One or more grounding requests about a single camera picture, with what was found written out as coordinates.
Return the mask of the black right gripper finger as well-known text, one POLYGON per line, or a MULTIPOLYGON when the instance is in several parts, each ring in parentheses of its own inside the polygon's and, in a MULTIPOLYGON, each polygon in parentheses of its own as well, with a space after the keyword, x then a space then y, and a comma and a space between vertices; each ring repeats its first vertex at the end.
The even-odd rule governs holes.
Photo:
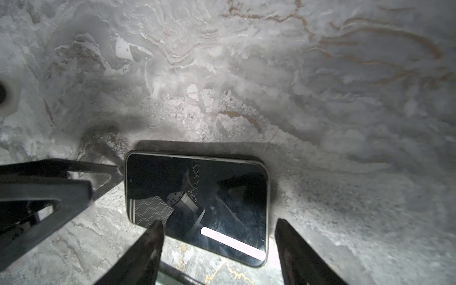
POLYGON ((124 179, 121 168, 46 159, 1 166, 1 270, 124 179))

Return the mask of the silver-edged black smartphone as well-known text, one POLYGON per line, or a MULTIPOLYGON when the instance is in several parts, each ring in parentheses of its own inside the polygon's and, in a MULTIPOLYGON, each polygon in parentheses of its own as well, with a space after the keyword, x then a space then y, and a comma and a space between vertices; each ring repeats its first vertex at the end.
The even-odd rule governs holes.
POLYGON ((131 151, 125 157, 131 223, 258 268, 268 255, 270 178, 256 159, 131 151))

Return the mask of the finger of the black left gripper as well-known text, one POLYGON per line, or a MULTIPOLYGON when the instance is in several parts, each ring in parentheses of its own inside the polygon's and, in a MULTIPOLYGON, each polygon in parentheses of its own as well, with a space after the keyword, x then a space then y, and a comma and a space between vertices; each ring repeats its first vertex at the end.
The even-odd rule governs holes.
POLYGON ((347 284, 287 220, 277 220, 274 237, 285 285, 347 284))
POLYGON ((97 285, 153 285, 159 272, 165 240, 161 220, 155 221, 97 285))

